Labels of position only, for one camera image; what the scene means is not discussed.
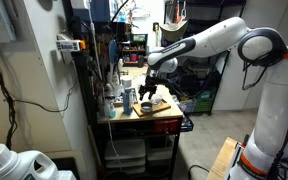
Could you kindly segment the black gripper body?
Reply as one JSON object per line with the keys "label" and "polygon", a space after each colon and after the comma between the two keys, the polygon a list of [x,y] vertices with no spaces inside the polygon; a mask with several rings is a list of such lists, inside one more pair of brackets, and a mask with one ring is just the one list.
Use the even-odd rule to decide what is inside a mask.
{"label": "black gripper body", "polygon": [[138,90],[140,100],[143,99],[146,93],[149,93],[148,99],[151,99],[156,93],[159,84],[166,85],[168,83],[167,79],[159,77],[158,74],[159,72],[156,70],[152,70],[151,68],[147,69],[147,72],[145,73],[145,84],[141,85]]}

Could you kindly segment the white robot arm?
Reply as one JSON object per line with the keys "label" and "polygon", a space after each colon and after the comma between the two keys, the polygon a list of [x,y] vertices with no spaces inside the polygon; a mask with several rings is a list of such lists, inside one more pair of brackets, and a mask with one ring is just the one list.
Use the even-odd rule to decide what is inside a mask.
{"label": "white robot arm", "polygon": [[266,78],[254,129],[235,151],[225,180],[278,180],[280,162],[288,158],[288,45],[277,30],[231,17],[151,52],[147,63],[152,72],[171,73],[181,56],[205,58],[231,47],[247,67],[261,66]]}

